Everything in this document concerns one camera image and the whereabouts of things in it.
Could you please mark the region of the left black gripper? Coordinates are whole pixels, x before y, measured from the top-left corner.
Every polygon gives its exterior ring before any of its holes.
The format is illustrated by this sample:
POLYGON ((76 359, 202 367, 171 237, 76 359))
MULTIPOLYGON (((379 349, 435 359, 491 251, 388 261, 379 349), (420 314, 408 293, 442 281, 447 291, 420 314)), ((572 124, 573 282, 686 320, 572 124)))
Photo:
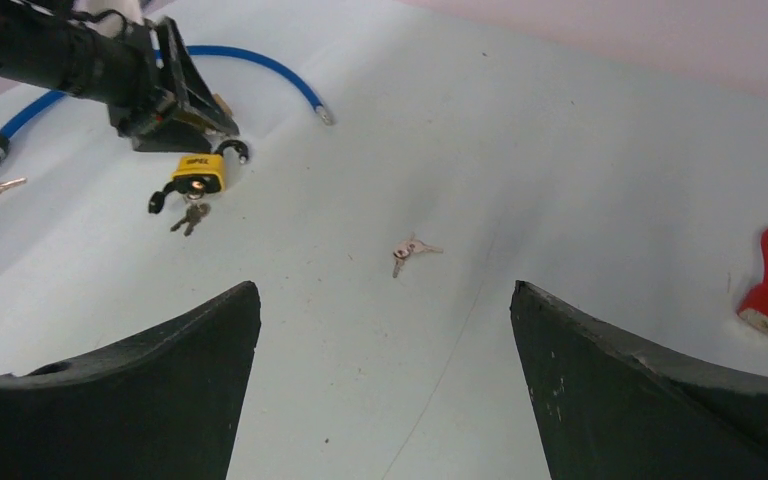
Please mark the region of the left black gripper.
POLYGON ((171 17, 126 20, 114 39, 135 60, 125 73, 126 100, 108 107, 110 124, 143 153, 205 153, 205 133, 237 136, 232 115, 214 98, 171 17))

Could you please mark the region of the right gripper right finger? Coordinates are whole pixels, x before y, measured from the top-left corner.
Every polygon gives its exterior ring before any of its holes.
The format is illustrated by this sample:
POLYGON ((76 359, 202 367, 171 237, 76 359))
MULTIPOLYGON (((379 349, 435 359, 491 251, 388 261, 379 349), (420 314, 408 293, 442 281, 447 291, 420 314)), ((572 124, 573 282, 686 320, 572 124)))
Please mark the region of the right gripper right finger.
POLYGON ((554 479, 768 479, 768 377, 515 284, 512 330, 554 479))

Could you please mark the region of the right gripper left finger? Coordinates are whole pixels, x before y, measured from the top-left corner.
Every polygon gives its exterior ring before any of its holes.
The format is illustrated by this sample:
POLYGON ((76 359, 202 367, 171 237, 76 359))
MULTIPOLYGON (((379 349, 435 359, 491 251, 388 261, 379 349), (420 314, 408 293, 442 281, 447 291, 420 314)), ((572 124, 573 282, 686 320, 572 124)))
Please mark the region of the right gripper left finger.
POLYGON ((236 285, 152 328, 0 376, 0 479, 223 479, 261 302, 236 285))

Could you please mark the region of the yellow black padlock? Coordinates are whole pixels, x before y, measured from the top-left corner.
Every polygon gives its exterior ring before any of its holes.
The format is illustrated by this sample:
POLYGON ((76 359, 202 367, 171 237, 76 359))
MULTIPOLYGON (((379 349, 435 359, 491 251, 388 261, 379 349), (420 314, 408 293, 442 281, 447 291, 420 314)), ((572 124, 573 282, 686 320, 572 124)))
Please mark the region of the yellow black padlock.
POLYGON ((147 211, 159 214, 166 198, 177 193, 188 200, 200 200, 219 194, 228 186, 228 161, 244 164, 249 160, 249 147, 242 140, 222 141, 213 151, 184 155, 171 173, 169 181, 155 191, 148 201, 147 211))

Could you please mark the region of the silver key pair front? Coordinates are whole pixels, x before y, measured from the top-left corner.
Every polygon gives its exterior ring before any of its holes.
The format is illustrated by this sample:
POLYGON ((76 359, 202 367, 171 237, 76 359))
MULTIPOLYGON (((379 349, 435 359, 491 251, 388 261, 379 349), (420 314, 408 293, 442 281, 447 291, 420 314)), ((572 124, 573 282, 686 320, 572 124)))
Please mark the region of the silver key pair front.
POLYGON ((194 197, 184 197, 184 211, 179 220, 170 228, 170 232, 181 231, 184 237, 191 236, 197 226, 210 214, 212 205, 204 199, 195 199, 194 197))

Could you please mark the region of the silver key pair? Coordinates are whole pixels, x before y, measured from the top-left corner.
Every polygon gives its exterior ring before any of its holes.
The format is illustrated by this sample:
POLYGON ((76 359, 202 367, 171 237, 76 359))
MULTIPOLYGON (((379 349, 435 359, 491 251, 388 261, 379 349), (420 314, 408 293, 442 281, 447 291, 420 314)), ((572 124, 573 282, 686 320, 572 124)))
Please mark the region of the silver key pair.
POLYGON ((170 228, 170 232, 181 231, 184 237, 191 236, 197 226, 210 214, 212 205, 204 199, 195 199, 194 197, 184 197, 184 211, 179 220, 170 228))
POLYGON ((392 258, 394 260, 392 277, 397 278, 405 263, 413 256, 423 253, 443 252, 444 249, 442 247, 427 244, 417 239, 416 235, 412 233, 406 240, 399 243, 392 252, 392 258))

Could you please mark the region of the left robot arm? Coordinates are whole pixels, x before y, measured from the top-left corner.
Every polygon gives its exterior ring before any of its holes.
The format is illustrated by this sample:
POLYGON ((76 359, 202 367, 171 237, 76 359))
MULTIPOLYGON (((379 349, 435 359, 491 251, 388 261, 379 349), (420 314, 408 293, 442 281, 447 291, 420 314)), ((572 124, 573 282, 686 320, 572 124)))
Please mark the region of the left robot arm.
POLYGON ((106 36, 104 13, 70 1, 0 1, 0 77, 102 103, 139 152, 199 153, 237 123, 195 67, 177 23, 123 18, 106 36))

